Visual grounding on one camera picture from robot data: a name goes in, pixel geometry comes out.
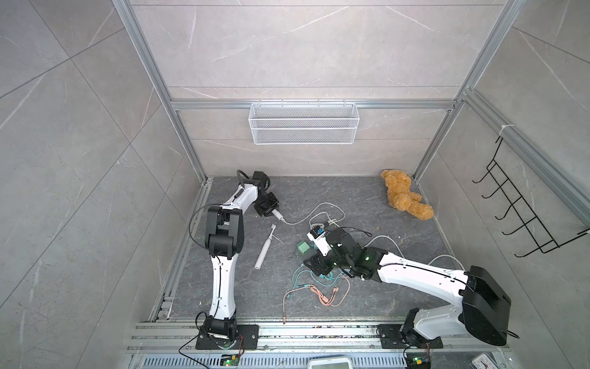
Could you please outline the green charger plug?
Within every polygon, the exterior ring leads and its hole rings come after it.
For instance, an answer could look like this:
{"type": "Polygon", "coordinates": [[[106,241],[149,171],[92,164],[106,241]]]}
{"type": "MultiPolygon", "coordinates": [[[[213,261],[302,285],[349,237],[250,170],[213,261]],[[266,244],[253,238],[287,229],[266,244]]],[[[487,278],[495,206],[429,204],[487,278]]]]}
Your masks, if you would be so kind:
{"type": "Polygon", "coordinates": [[[312,247],[307,242],[301,241],[297,244],[297,250],[301,255],[308,255],[312,251],[312,247]]]}

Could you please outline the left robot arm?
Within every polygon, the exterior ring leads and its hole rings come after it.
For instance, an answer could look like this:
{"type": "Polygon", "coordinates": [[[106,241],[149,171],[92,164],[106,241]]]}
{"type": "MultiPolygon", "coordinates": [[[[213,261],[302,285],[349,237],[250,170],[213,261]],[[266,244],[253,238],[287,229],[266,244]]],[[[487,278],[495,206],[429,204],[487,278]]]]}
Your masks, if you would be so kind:
{"type": "Polygon", "coordinates": [[[279,205],[269,191],[271,180],[266,173],[246,175],[237,170],[236,175],[238,186],[228,199],[199,207],[206,215],[204,234],[201,241],[193,240],[207,251],[213,270],[210,308],[198,339],[221,348],[232,347],[239,339],[234,288],[238,257],[245,244],[244,215],[253,207],[258,215],[270,216],[279,205]]]}

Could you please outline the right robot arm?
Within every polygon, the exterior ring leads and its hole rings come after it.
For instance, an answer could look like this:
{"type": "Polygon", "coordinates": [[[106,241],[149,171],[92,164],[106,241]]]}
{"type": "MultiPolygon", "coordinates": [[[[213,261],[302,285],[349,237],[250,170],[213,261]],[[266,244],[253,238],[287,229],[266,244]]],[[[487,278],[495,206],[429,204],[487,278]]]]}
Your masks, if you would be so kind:
{"type": "Polygon", "coordinates": [[[315,226],[307,237],[317,251],[304,264],[317,276],[337,268],[350,278],[398,284],[446,302],[410,310],[399,329],[404,344],[425,348],[439,338],[471,335],[504,346],[511,336],[511,299],[484,268],[452,270],[410,261],[382,248],[362,246],[341,227],[315,226]]]}

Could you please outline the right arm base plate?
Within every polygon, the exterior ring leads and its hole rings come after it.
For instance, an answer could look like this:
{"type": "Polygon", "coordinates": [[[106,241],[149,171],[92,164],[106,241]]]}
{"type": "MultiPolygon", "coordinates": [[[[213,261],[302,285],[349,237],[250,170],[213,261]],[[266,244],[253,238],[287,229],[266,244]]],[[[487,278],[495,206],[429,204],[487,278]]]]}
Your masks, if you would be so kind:
{"type": "Polygon", "coordinates": [[[376,329],[377,336],[383,349],[402,349],[417,347],[419,349],[441,349],[441,338],[427,339],[412,328],[404,328],[402,324],[379,324],[376,329]]]}

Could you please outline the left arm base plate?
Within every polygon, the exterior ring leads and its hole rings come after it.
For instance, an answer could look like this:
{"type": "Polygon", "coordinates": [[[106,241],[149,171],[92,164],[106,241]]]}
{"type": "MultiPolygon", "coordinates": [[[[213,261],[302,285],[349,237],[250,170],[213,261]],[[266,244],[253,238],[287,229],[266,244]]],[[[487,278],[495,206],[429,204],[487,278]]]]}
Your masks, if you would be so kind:
{"type": "Polygon", "coordinates": [[[197,350],[244,349],[258,347],[260,326],[257,324],[222,324],[220,327],[203,327],[197,336],[197,350]]]}

